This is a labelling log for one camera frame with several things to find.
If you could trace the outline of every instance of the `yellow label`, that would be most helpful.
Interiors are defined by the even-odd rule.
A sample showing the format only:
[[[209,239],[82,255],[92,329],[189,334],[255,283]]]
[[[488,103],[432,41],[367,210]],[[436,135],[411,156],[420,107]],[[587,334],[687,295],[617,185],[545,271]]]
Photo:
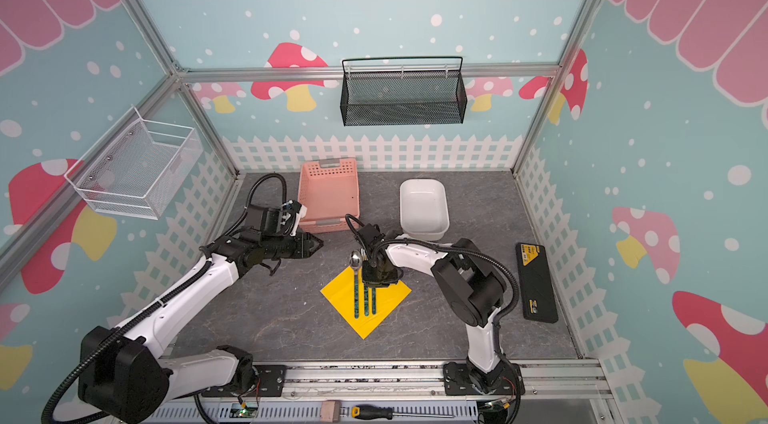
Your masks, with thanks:
[[[531,246],[530,244],[522,245],[523,265],[527,266],[529,262],[538,257],[538,246]]]

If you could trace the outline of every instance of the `pink mushroom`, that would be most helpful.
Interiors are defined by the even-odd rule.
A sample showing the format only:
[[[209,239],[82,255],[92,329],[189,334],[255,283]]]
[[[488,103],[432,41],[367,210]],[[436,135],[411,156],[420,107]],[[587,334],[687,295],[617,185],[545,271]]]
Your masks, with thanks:
[[[277,45],[264,67],[268,68],[324,68],[328,67],[317,54],[292,42]],[[293,112],[312,111],[317,103],[310,95],[309,85],[334,88],[337,81],[289,81],[255,82],[250,92],[263,101],[279,96],[283,92],[288,96],[288,110]]]
[[[192,86],[192,90],[204,108],[210,109],[210,103],[213,101],[214,109],[219,114],[235,112],[235,106],[232,105],[227,96],[234,95],[238,98],[246,96],[243,88],[236,82],[198,82]]]
[[[465,85],[467,98],[475,99],[472,111],[484,112],[491,108],[491,95],[502,95],[506,98],[514,93],[510,78],[476,78]]]
[[[14,224],[5,227],[6,234],[14,234],[64,185],[64,172],[75,163],[75,159],[46,160],[29,166],[11,179],[8,197]],[[24,286],[32,294],[49,291],[64,274],[72,243],[97,260],[109,247],[117,228],[115,219],[96,214],[81,201],[22,268]]]
[[[629,235],[616,243],[626,265],[637,268],[647,254],[659,281],[668,284],[680,263],[680,238],[672,219],[661,212],[633,208],[614,208],[613,219],[611,232],[619,228]]]
[[[768,326],[713,300],[678,291],[672,309],[688,332],[718,359],[686,360],[688,377],[720,422],[746,423],[768,416]],[[729,399],[722,393],[730,390]]]
[[[0,305],[0,342],[29,314],[29,304]],[[0,346],[0,390],[11,389],[32,360],[32,346]]]
[[[554,99],[554,105],[549,110],[549,121],[554,125],[560,124],[560,112],[563,104],[568,103],[571,110],[571,117],[574,120],[579,119],[581,111],[584,109],[584,101],[587,98],[588,86],[588,67],[587,55],[579,49],[576,55],[576,61],[571,67],[571,72],[565,76],[565,83],[560,88],[558,96]],[[533,99],[544,95],[548,80],[542,76],[535,77],[526,82],[520,89],[520,97],[523,99]]]

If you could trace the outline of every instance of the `red mushroom cap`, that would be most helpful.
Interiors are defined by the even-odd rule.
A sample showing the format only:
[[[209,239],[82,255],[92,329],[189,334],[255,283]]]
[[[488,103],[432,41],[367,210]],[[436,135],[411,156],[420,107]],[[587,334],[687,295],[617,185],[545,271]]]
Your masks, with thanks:
[[[311,50],[294,44],[282,42],[277,45],[266,62],[268,68],[326,68],[328,64]],[[255,82],[250,92],[258,99],[272,99],[288,89],[302,84],[335,87],[336,81],[285,81],[285,82]]]
[[[526,82],[523,87],[520,88],[520,97],[523,99],[540,98],[547,91],[548,84],[549,78],[537,76]]]
[[[565,76],[565,83],[560,90],[568,102],[568,108],[571,109],[573,119],[578,119],[584,108],[584,100],[587,98],[588,77],[587,55],[584,54],[583,49],[579,49],[576,61],[571,66],[571,72]]]

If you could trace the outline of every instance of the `yellow mushroom stem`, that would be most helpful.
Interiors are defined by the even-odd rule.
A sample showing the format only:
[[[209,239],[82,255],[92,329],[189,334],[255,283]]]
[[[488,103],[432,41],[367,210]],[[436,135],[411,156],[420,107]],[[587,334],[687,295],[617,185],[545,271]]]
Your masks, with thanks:
[[[477,96],[477,98],[475,99],[475,103],[472,105],[471,111],[485,112],[490,108],[491,108],[491,95],[483,94],[483,95]]]
[[[565,96],[563,93],[558,93],[558,96],[554,99],[552,109],[549,110],[549,121],[554,125],[560,124],[560,111],[563,110],[563,104],[565,104]]]
[[[295,85],[286,91],[288,96],[288,110],[293,112],[312,111],[317,103],[310,95],[310,86],[307,84]]]
[[[230,99],[225,95],[216,96],[214,98],[214,109],[219,114],[231,114],[235,112],[235,106],[232,105]]]

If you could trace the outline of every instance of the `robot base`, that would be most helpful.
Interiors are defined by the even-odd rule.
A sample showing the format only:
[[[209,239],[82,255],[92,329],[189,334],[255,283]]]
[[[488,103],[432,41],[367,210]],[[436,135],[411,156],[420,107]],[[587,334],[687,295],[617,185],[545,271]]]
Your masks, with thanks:
[[[285,366],[261,366],[255,365],[256,371],[259,373],[256,380],[259,383],[259,398],[261,397],[281,397],[283,395],[283,385],[286,379],[286,367]],[[243,394],[243,397],[253,397],[256,395],[254,389],[247,394]],[[219,388],[211,387],[206,391],[203,391],[203,397],[232,397],[231,391]]]
[[[525,394],[520,366],[501,361],[487,375],[466,363],[448,362],[442,367],[447,396],[509,396],[513,383],[520,395]]]

